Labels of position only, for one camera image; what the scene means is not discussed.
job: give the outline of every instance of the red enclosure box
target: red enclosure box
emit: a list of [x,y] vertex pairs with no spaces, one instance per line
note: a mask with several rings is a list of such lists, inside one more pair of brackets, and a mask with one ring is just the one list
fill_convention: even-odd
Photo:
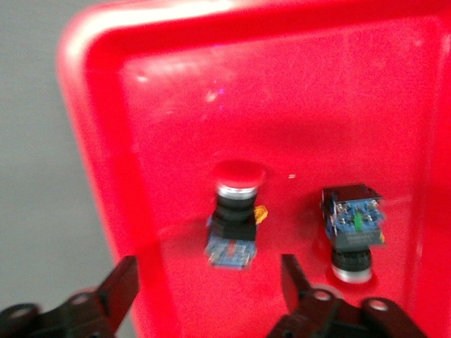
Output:
[[[58,76],[111,252],[140,262],[140,337],[264,337],[286,312],[282,253],[451,337],[450,18],[442,0],[154,0],[74,19]],[[204,255],[212,171],[233,159],[265,171],[246,271]],[[354,182],[387,215],[360,287],[330,273],[319,208]]]

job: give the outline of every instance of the mounting hole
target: mounting hole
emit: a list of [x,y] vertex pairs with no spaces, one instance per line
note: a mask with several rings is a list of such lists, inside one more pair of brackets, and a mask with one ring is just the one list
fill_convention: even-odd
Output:
[[72,298],[70,303],[72,305],[80,305],[86,302],[89,299],[89,296],[87,294],[78,294]]
[[9,318],[15,319],[22,317],[23,315],[26,315],[30,312],[29,308],[19,308],[18,310],[14,311],[12,314],[9,315]]
[[315,291],[314,296],[319,301],[329,301],[330,300],[330,294],[328,294],[327,292],[322,291],[322,290]]
[[370,307],[378,311],[388,311],[388,305],[378,299],[373,299],[369,302]]

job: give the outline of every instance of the gray background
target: gray background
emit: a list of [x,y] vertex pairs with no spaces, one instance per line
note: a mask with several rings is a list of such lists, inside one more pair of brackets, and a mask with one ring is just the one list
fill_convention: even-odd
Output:
[[[49,310],[113,267],[54,66],[62,29],[93,3],[1,0],[0,309]],[[118,336],[135,336],[129,320]]]

